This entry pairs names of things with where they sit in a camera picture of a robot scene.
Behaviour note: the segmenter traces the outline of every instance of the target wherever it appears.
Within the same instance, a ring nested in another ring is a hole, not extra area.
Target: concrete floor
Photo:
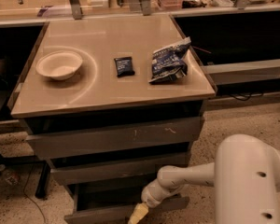
[[[217,145],[235,133],[253,135],[280,150],[280,93],[252,97],[248,101],[234,98],[211,100],[204,117],[205,124],[199,140],[192,147],[189,165],[214,161]],[[0,153],[5,157],[32,154],[24,141],[25,136],[25,132],[0,134]],[[0,178],[0,224],[65,224],[64,215],[71,214],[73,210],[73,201],[65,189],[51,178],[46,199],[38,200],[35,189],[41,166],[23,165],[15,169],[21,175],[18,186],[11,187]],[[213,188],[187,186],[182,190],[182,195],[189,196],[186,209],[150,215],[141,223],[215,223]],[[280,193],[277,198],[280,205]]]

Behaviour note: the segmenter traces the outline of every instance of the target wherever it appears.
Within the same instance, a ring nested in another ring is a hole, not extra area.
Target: yellow object
[[[145,203],[139,203],[133,210],[128,224],[137,224],[148,213],[148,206]]]

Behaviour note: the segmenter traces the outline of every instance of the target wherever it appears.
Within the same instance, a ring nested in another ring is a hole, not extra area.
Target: drawer
[[[122,178],[96,184],[75,185],[74,212],[73,215],[65,216],[69,224],[91,224],[106,221],[121,220],[126,223],[131,216],[135,205],[141,202],[143,187],[152,181],[154,177],[143,176]],[[110,189],[98,189],[108,185]],[[189,197],[174,196],[162,202],[160,206],[150,209],[148,214],[163,211],[183,209],[189,203]]]
[[[51,174],[60,185],[71,185],[124,178],[128,176],[155,174],[163,165],[187,166],[189,151],[148,154],[144,157],[129,155],[114,161],[98,161],[84,165],[51,169]]]
[[[29,135],[40,160],[191,142],[199,137],[202,117],[106,126],[78,131]]]

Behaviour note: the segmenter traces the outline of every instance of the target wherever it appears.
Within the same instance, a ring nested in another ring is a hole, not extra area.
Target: countertop
[[[190,52],[187,76],[151,85],[152,53],[181,40],[168,15],[51,21],[11,115],[16,118],[206,99],[215,91]],[[43,78],[35,66],[44,55],[72,50],[81,69],[66,81]],[[131,56],[134,76],[117,77],[114,58]]]

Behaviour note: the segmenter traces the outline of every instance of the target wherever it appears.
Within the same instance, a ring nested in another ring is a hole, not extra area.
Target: small black object
[[[132,57],[115,58],[115,65],[118,71],[118,77],[134,75]]]

